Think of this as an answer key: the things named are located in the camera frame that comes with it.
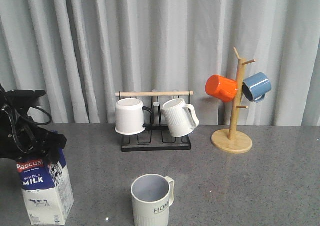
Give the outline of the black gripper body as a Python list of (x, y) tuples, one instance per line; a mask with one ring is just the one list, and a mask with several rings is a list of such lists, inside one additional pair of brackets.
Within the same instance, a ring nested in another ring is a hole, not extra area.
[(49, 123), (36, 122), (23, 108), (18, 111), (10, 105), (3, 105), (0, 109), (1, 158), (48, 157), (50, 132), (40, 126)]

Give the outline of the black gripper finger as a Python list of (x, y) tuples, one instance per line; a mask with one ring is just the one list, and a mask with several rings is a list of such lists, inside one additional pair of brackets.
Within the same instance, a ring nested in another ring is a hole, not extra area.
[(60, 159), (60, 150), (65, 148), (66, 143), (67, 138), (63, 134), (59, 134), (57, 131), (49, 131), (46, 137), (46, 157), (48, 161), (57, 164)]

